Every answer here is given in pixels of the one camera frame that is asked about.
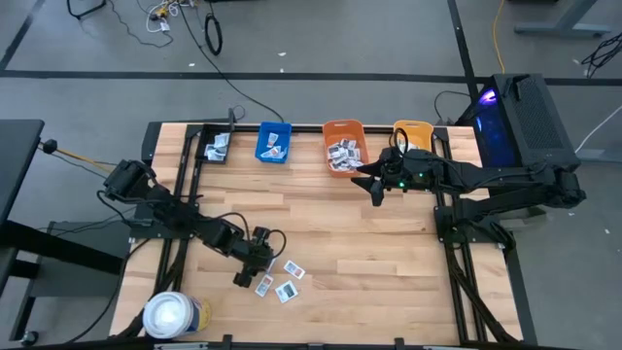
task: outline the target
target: metal table leg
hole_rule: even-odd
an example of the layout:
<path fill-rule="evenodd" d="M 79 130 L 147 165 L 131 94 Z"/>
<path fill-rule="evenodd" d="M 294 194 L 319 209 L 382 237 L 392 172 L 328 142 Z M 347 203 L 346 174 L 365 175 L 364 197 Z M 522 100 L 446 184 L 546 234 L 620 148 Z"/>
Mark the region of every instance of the metal table leg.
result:
<path fill-rule="evenodd" d="M 557 23 L 524 22 L 514 26 L 518 34 L 544 34 L 572 38 L 600 38 L 611 31 L 607 25 L 583 24 L 579 21 L 597 0 L 575 0 Z"/>

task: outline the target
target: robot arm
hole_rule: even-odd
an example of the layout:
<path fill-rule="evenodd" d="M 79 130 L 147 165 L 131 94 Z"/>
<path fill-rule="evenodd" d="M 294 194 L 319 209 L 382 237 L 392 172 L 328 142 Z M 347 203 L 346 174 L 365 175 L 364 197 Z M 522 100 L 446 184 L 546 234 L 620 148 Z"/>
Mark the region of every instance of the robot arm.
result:
<path fill-rule="evenodd" d="M 241 261 L 242 271 L 236 273 L 233 279 L 233 283 L 240 287 L 248 288 L 253 277 L 266 270 L 274 258 L 274 252 L 267 243 L 271 233 L 268 228 L 255 227 L 253 237 L 245 239 L 244 229 L 223 217 L 203 216 L 198 208 L 176 198 L 157 182 L 154 171 L 140 161 L 123 160 L 106 179 L 104 187 L 106 197 L 126 204 L 145 203 L 166 228 L 191 232 L 205 246 L 225 257 Z"/>
<path fill-rule="evenodd" d="M 546 162 L 516 168 L 481 168 L 468 162 L 439 157 L 423 150 L 402 154 L 396 147 L 382 151 L 378 161 L 357 168 L 368 178 L 352 182 L 371 194 L 374 206 L 384 198 L 384 190 L 401 189 L 470 193 L 476 189 L 506 189 L 489 199 L 460 199 L 455 203 L 464 219 L 544 204 L 571 208 L 585 199 L 576 175 Z"/>

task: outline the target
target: wooden table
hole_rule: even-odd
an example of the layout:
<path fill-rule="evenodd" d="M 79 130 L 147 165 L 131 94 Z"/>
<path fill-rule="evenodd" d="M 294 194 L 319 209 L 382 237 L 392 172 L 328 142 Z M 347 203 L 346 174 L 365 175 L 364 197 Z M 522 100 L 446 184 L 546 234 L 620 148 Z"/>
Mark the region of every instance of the wooden table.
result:
<path fill-rule="evenodd" d="M 153 168 L 171 191 L 185 130 L 184 123 L 163 124 L 155 148 Z M 448 127 L 448 133 L 455 160 L 480 164 L 472 129 Z M 388 136 L 365 138 L 370 159 L 377 159 Z M 435 234 L 433 194 L 387 192 L 383 205 L 373 207 L 349 179 L 330 177 L 321 134 L 293 134 L 286 164 L 259 162 L 256 143 L 255 133 L 234 133 L 227 164 L 204 166 L 200 210 L 209 216 L 238 211 L 251 230 L 283 230 L 288 245 L 275 263 L 271 289 L 292 280 L 299 296 L 285 304 L 273 291 L 257 296 L 260 276 L 250 289 L 233 285 L 241 262 L 194 239 L 182 292 L 207 298 L 214 314 L 204 332 L 185 339 L 221 341 L 230 333 L 233 341 L 243 342 L 391 344 L 403 337 L 406 344 L 459 343 L 444 249 Z M 237 218 L 228 219 L 241 226 Z M 278 250 L 282 238 L 275 234 L 270 244 Z M 152 293 L 161 245 L 149 242 L 127 264 L 111 333 L 123 330 Z M 521 338 L 502 251 L 488 243 L 472 244 L 471 251 L 480 295 L 506 330 Z M 302 280 L 283 269 L 287 260 L 306 269 Z M 469 337 L 475 339 L 470 303 L 463 299 Z"/>

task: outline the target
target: gray floor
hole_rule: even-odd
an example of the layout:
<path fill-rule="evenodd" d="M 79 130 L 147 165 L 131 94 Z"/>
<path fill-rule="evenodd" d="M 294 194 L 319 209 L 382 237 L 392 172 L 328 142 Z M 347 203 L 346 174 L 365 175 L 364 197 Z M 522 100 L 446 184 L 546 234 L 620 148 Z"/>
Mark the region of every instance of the gray floor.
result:
<path fill-rule="evenodd" d="M 76 11 L 94 0 L 74 1 Z M 9 46 L 34 0 L 4 0 L 0 14 L 0 51 Z M 144 41 L 163 43 L 145 31 L 145 15 L 134 1 L 117 0 L 123 20 Z M 459 0 L 475 73 L 499 72 L 491 39 L 497 1 Z M 506 4 L 499 41 L 507 72 L 537 72 L 551 78 L 580 78 L 582 59 L 593 40 L 517 36 L 513 23 L 558 18 L 558 5 Z M 462 75 L 449 11 L 436 0 L 258 0 L 217 3 L 225 46 L 217 64 L 230 72 L 403 73 Z M 211 72 L 180 18 L 170 20 L 175 42 L 161 50 L 142 47 L 125 35 L 107 6 L 80 25 L 64 1 L 45 2 L 9 69 L 51 71 Z M 190 25 L 201 36 L 196 16 Z M 622 4 L 601 0 L 585 21 L 622 30 Z M 622 55 L 597 77 L 621 78 Z M 322 123 L 355 118 L 364 123 L 398 119 L 435 122 L 432 102 L 444 89 L 464 85 L 392 82 L 236 81 L 239 88 L 272 106 L 292 123 Z M 622 102 L 622 87 L 551 87 L 572 143 L 581 139 Z M 468 100 L 445 95 L 443 116 L 456 118 Z M 241 104 L 248 122 L 274 117 L 220 81 L 35 80 L 0 79 L 1 118 L 46 121 L 45 138 L 62 148 L 101 160 L 138 158 L 147 122 L 223 117 Z M 622 118 L 611 121 L 588 144 L 619 146 Z M 568 211 L 551 211 L 547 224 L 518 235 L 536 332 L 540 344 L 580 349 L 613 349 L 622 317 L 622 166 L 586 163 L 578 171 L 588 200 Z M 101 180 L 60 160 L 38 154 L 26 177 L 12 219 L 42 227 L 55 221 L 98 221 L 110 215 L 95 199 Z M 0 316 L 11 320 L 23 281 L 10 281 L 0 298 Z M 104 307 L 104 297 L 47 298 L 35 306 L 29 328 L 42 332 L 41 343 L 79 333 Z M 107 334 L 111 313 L 85 339 Z M 0 345 L 8 346 L 0 328 Z"/>

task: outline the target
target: blue light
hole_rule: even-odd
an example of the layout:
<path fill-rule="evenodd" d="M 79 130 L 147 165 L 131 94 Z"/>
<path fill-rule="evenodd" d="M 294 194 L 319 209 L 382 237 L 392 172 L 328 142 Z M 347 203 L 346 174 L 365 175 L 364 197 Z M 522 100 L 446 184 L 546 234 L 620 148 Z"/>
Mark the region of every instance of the blue light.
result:
<path fill-rule="evenodd" d="M 488 89 L 479 98 L 479 104 L 482 106 L 490 106 L 497 103 L 497 95 L 493 89 Z"/>

